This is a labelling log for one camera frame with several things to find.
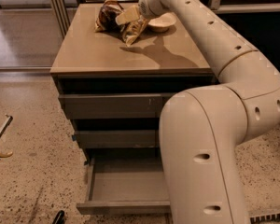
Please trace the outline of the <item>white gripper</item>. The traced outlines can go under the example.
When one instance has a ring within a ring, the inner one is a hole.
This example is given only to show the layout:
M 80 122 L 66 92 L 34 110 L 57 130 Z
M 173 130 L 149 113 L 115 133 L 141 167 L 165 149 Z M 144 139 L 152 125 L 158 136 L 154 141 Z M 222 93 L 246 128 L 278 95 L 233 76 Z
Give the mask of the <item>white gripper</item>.
M 133 5 L 124 10 L 116 18 L 117 25 L 123 25 L 132 21 L 137 21 L 140 14 L 146 19 L 155 19 L 167 13 L 169 9 L 161 0 L 139 0 L 138 5 Z

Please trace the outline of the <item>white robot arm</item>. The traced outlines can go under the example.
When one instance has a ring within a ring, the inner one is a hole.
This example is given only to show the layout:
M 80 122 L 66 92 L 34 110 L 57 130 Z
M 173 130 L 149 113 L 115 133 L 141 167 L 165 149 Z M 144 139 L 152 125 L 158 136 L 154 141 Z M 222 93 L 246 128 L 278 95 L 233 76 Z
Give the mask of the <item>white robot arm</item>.
M 171 97 L 161 160 L 174 224 L 250 224 L 234 150 L 280 122 L 280 73 L 200 0 L 139 0 L 116 21 L 173 12 L 218 83 Z

